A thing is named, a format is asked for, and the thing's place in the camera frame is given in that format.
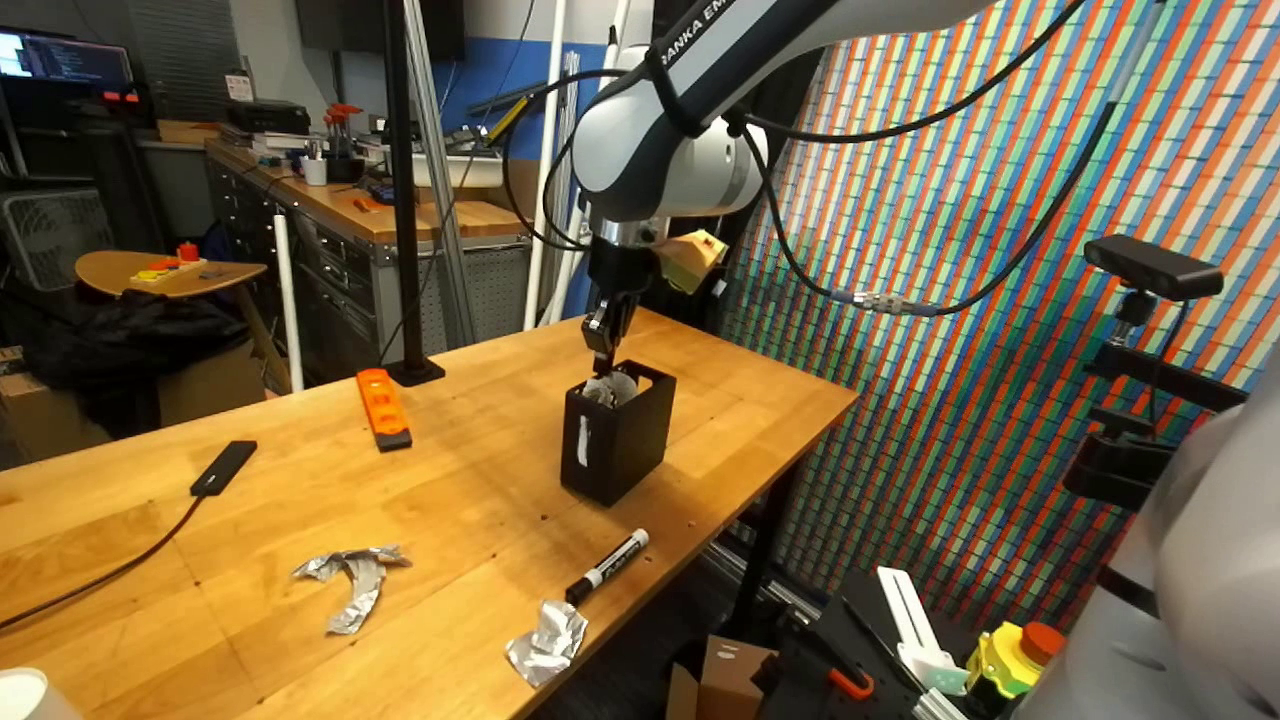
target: black plug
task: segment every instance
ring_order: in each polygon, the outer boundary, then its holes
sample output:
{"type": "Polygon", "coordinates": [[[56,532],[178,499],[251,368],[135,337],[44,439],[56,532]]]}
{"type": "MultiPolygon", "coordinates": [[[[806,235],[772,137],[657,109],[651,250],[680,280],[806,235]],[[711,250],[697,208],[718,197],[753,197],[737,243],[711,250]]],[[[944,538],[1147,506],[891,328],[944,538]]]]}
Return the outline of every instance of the black plug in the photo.
{"type": "Polygon", "coordinates": [[[234,439],[191,483],[191,497],[222,497],[255,451],[255,439],[234,439]]]}

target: white pipe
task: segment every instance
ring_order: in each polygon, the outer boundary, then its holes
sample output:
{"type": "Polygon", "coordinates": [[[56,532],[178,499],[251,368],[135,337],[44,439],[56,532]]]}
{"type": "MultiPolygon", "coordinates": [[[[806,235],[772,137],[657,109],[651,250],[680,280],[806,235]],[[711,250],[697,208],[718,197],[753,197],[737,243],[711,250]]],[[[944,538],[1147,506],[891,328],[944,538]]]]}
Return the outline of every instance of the white pipe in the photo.
{"type": "Polygon", "coordinates": [[[306,344],[295,337],[295,292],[291,292],[291,250],[289,250],[289,217],[278,203],[278,270],[282,270],[282,308],[286,308],[286,360],[289,360],[289,391],[306,391],[306,344]]]}
{"type": "MultiPolygon", "coordinates": [[[[580,50],[563,50],[563,75],[575,75],[580,66],[586,66],[586,58],[580,58],[580,50]]],[[[574,137],[574,124],[575,124],[575,85],[563,85],[563,92],[561,92],[561,109],[558,109],[558,155],[561,155],[561,148],[569,145],[569,137],[574,137]]],[[[550,175],[550,201],[554,201],[554,221],[558,221],[558,226],[563,226],[569,222],[569,208],[574,208],[574,168],[569,168],[569,161],[561,162],[561,170],[558,175],[550,175]]]]}
{"type": "MultiPolygon", "coordinates": [[[[563,3],[569,3],[569,0],[558,0],[554,50],[550,50],[550,85],[561,78],[563,3]]],[[[536,193],[532,193],[532,201],[536,201],[532,226],[536,226],[539,235],[550,230],[544,193],[550,193],[554,155],[558,155],[558,92],[544,95],[544,148],[539,148],[536,193]]],[[[527,247],[527,280],[523,280],[523,328],[536,324],[539,280],[544,280],[544,243],[532,241],[532,247],[527,247]]]]}
{"type": "MultiPolygon", "coordinates": [[[[631,0],[618,0],[618,3],[614,3],[607,47],[603,47],[603,66],[618,66],[630,15],[631,15],[631,0]]],[[[580,226],[586,226],[586,208],[574,203],[563,230],[575,241],[580,226]]],[[[554,288],[554,301],[550,301],[550,313],[539,317],[539,324],[558,324],[558,321],[563,317],[569,280],[575,277],[580,261],[586,261],[580,250],[561,250],[558,288],[554,288]]]]}

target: black cable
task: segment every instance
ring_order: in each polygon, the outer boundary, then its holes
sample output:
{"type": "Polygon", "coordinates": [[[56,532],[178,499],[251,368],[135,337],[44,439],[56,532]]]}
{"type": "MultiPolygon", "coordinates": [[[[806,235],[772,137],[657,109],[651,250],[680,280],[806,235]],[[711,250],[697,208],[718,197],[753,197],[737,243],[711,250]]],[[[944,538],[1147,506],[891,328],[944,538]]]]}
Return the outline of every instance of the black cable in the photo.
{"type": "Polygon", "coordinates": [[[768,211],[772,211],[775,241],[786,247],[790,266],[802,277],[806,288],[811,288],[811,292],[819,292],[830,301],[840,301],[840,303],[852,303],[852,308],[868,308],[868,313],[890,313],[890,317],[956,317],[956,313],[967,313],[971,303],[987,301],[1031,257],[1031,247],[1045,241],[1050,222],[1057,221],[1057,211],[1064,208],[1064,201],[1082,182],[1082,175],[1084,175],[1090,161],[1096,155],[1114,114],[1116,114],[1116,100],[1103,105],[1101,121],[1092,124],[1092,132],[1090,132],[1090,141],[1084,141],[1084,148],[1082,148],[1082,155],[1075,155],[1075,162],[1069,170],[1069,180],[1057,189],[1057,197],[1045,208],[1045,217],[1037,221],[1031,235],[1011,250],[1011,261],[991,280],[985,280],[971,294],[964,294],[956,303],[918,303],[918,301],[901,301],[901,294],[844,294],[844,292],[819,288],[798,264],[798,257],[790,247],[790,230],[786,230],[780,208],[775,208],[775,193],[772,193],[772,180],[768,180],[768,162],[765,162],[753,132],[743,132],[743,137],[747,137],[747,148],[755,155],[755,168],[765,170],[765,201],[768,201],[768,211]]]}
{"type": "MultiPolygon", "coordinates": [[[[523,3],[523,19],[522,19],[522,30],[517,30],[517,47],[512,47],[507,64],[504,64],[504,75],[496,78],[496,92],[504,92],[517,58],[522,58],[522,50],[523,50],[532,10],[536,10],[536,0],[523,3]]],[[[459,180],[455,180],[459,189],[467,182],[474,162],[476,162],[476,152],[467,155],[467,162],[463,162],[463,170],[459,170],[459,180]]],[[[452,217],[455,217],[455,193],[449,197],[449,208],[441,211],[441,222],[452,222],[452,217]]],[[[406,317],[398,321],[398,328],[388,332],[385,346],[375,350],[380,363],[388,363],[388,350],[394,350],[394,344],[398,344],[401,332],[406,332],[406,317]]]]}
{"type": "Polygon", "coordinates": [[[823,132],[806,132],[806,129],[790,129],[790,124],[775,124],[775,121],[765,121],[765,114],[747,114],[747,124],[760,124],[768,132],[780,132],[790,141],[809,141],[809,145],[875,145],[875,141],[890,141],[890,137],[907,137],[907,132],[920,132],[929,124],[939,124],[956,111],[964,111],[967,105],[977,105],[979,95],[987,95],[991,88],[1001,88],[1017,66],[1024,66],[1082,9],[1084,0],[1072,0],[1024,50],[1017,50],[996,75],[987,75],[979,88],[971,88],[967,95],[962,95],[956,105],[939,109],[939,111],[929,111],[929,114],[918,114],[907,124],[891,124],[891,129],[875,129],[875,132],[852,132],[852,137],[823,137],[823,132]]]}
{"type": "Polygon", "coordinates": [[[5,620],[0,620],[0,631],[11,631],[11,628],[20,628],[20,623],[30,623],[30,620],[35,620],[35,616],[44,616],[44,612],[56,612],[61,604],[73,604],[73,601],[82,601],[82,594],[88,594],[88,593],[101,593],[101,586],[117,584],[121,577],[135,570],[135,568],[139,568],[146,558],[153,558],[178,532],[189,528],[189,520],[197,515],[199,503],[205,503],[205,497],[197,497],[197,499],[189,503],[189,513],[185,513],[153,546],[135,550],[134,558],[107,568],[103,577],[97,577],[97,579],[88,579],[88,584],[82,584],[82,586],[61,593],[61,594],[53,594],[53,601],[44,601],[44,604],[35,604],[35,608],[24,608],[24,612],[18,612],[18,616],[5,616],[5,620]]]}
{"type": "Polygon", "coordinates": [[[512,211],[517,211],[522,226],[523,226],[532,241],[554,243],[554,247],[561,247],[561,250],[580,250],[586,243],[575,243],[575,241],[563,235],[563,230],[561,230],[561,235],[544,235],[544,230],[536,230],[532,221],[522,211],[517,189],[512,189],[512,145],[517,145],[522,121],[536,109],[536,100],[544,100],[550,92],[561,92],[561,88],[569,88],[569,85],[601,78],[601,75],[630,75],[630,70],[619,70],[619,66],[594,66],[594,70],[561,75],[558,85],[539,85],[532,95],[522,100],[522,111],[512,114],[507,141],[500,145],[500,148],[504,148],[504,152],[500,152],[500,155],[504,155],[504,193],[507,193],[507,203],[512,203],[512,211]]]}
{"type": "MultiPolygon", "coordinates": [[[[575,129],[563,137],[561,152],[554,155],[554,168],[550,168],[544,189],[558,182],[561,162],[563,162],[569,152],[574,152],[574,141],[575,141],[575,129]]],[[[554,193],[544,193],[544,221],[550,221],[550,226],[554,226],[558,235],[563,235],[563,241],[574,243],[569,250],[587,250],[587,247],[594,247],[594,243],[580,243],[575,235],[569,235],[569,230],[561,226],[561,221],[558,221],[558,211],[554,211],[554,193]]]]}
{"type": "MultiPolygon", "coordinates": [[[[1176,332],[1179,332],[1185,321],[1187,321],[1187,308],[1192,308],[1192,301],[1185,301],[1185,303],[1176,308],[1176,321],[1171,321],[1171,328],[1170,328],[1170,337],[1163,337],[1163,344],[1159,344],[1159,368],[1163,368],[1163,360],[1170,360],[1170,350],[1171,350],[1176,332]]],[[[1156,387],[1159,368],[1156,368],[1152,387],[1147,387],[1147,432],[1152,432],[1152,437],[1156,437],[1156,425],[1159,425],[1159,387],[1156,387]]]]}

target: table leg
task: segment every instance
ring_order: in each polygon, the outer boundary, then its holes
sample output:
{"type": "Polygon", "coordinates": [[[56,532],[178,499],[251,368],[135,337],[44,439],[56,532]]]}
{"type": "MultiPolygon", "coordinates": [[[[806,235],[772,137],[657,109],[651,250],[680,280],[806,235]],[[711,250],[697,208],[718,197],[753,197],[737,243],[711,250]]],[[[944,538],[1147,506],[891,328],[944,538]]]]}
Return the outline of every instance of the table leg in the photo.
{"type": "Polygon", "coordinates": [[[248,324],[248,337],[251,337],[255,350],[263,350],[272,391],[286,394],[289,391],[289,363],[286,363],[286,355],[282,355],[282,346],[272,340],[272,328],[255,313],[255,303],[248,294],[248,284],[235,284],[235,308],[239,308],[239,317],[248,324]]]}
{"type": "Polygon", "coordinates": [[[755,608],[755,594],[768,579],[768,564],[775,557],[775,538],[780,538],[786,515],[791,506],[798,483],[802,483],[802,464],[791,464],[765,497],[755,538],[747,546],[747,570],[743,570],[743,584],[737,586],[737,604],[728,616],[728,636],[740,636],[753,623],[753,608],[755,608]]]}

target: cardboard box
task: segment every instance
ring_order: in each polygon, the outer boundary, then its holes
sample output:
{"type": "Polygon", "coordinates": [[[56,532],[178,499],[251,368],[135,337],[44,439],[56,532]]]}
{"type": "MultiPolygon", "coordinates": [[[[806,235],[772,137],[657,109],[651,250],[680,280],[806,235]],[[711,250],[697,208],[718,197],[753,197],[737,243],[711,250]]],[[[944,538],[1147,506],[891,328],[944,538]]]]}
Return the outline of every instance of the cardboard box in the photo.
{"type": "MultiPolygon", "coordinates": [[[[162,425],[227,410],[263,400],[263,363],[251,344],[189,363],[158,378],[162,425]]],[[[107,442],[114,437],[93,425],[73,391],[44,387],[30,370],[0,376],[0,468],[35,464],[44,454],[107,442]]]]}
{"type": "Polygon", "coordinates": [[[82,415],[73,391],[53,391],[30,370],[0,376],[0,464],[34,464],[114,439],[82,415]]]}
{"type": "Polygon", "coordinates": [[[162,419],[185,425],[197,415],[227,410],[239,402],[263,400],[263,360],[251,350],[251,340],[215,350],[199,363],[189,363],[158,378],[162,419]]]}
{"type": "Polygon", "coordinates": [[[760,714],[765,692],[753,684],[760,662],[775,654],[760,642],[707,636],[706,666],[671,666],[668,720],[747,720],[760,714]]]}

